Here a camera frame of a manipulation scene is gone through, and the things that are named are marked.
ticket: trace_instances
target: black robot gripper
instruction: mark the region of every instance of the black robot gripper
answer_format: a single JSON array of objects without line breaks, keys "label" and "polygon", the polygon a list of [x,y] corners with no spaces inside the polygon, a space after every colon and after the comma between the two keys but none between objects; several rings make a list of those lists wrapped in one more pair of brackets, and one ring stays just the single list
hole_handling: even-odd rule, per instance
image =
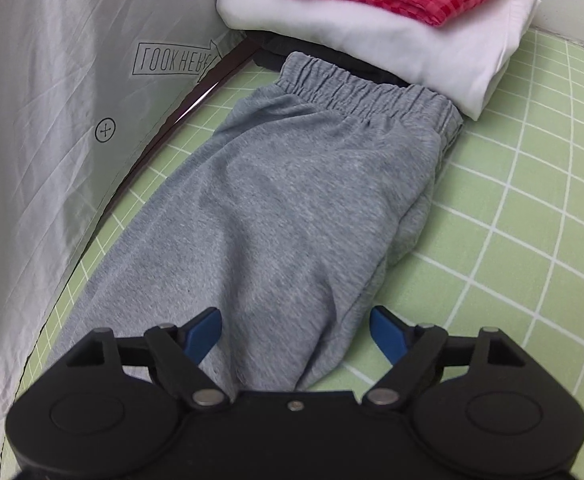
[{"label": "black robot gripper", "polygon": [[[95,329],[10,409],[18,479],[573,479],[584,411],[504,332],[452,337],[382,306],[369,325],[392,368],[360,403],[351,392],[231,401],[197,366],[221,335],[214,308],[142,337]],[[452,366],[467,373],[441,382]]]}]

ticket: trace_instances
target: elastic waistband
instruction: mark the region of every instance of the elastic waistband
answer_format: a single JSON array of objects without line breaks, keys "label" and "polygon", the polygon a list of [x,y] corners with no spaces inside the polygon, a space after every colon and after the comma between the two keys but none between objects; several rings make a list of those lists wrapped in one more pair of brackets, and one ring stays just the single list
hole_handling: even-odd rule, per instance
[{"label": "elastic waistband", "polygon": [[363,120],[383,114],[427,124],[447,140],[446,144],[454,140],[462,125],[460,112],[441,94],[420,85],[400,88],[372,83],[301,52],[287,57],[277,85],[304,101]]}]

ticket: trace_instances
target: silver bolt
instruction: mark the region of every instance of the silver bolt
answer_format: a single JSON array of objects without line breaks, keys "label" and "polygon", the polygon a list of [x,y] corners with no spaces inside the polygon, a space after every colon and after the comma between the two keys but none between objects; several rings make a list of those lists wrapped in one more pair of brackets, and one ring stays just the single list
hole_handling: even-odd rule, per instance
[{"label": "silver bolt", "polygon": [[389,388],[374,388],[367,393],[367,398],[376,406],[387,406],[399,400],[401,396]]},{"label": "silver bolt", "polygon": [[204,390],[194,392],[192,399],[199,406],[216,406],[225,400],[225,395],[219,390],[206,388]]},{"label": "silver bolt", "polygon": [[287,403],[287,409],[291,412],[300,412],[305,405],[300,400],[290,400]]}]

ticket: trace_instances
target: white cloth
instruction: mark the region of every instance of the white cloth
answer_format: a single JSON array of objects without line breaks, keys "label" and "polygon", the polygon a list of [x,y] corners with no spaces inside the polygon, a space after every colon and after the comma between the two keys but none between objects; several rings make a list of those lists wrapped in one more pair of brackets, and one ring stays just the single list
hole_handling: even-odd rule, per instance
[{"label": "white cloth", "polygon": [[440,28],[344,0],[217,0],[230,28],[329,46],[449,97],[477,119],[540,0],[488,0]]},{"label": "white cloth", "polygon": [[26,359],[105,204],[241,39],[216,0],[0,0],[0,450]]}]

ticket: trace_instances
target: green checkered fabric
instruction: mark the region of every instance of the green checkered fabric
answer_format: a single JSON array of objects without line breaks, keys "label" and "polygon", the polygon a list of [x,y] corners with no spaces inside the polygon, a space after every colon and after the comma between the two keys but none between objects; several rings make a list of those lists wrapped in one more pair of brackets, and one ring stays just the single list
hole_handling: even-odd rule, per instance
[{"label": "green checkered fabric", "polygon": [[[109,214],[42,330],[19,393],[38,377],[75,298],[149,196],[223,121],[277,74],[246,66],[173,136]],[[415,250],[377,303],[454,335],[498,326],[584,406],[584,49],[532,30],[480,120],[467,121],[437,182]],[[316,389],[360,396],[389,369],[361,327]],[[447,376],[462,373],[449,370]],[[8,446],[2,478],[14,471]],[[584,480],[584,448],[574,472]]]}]

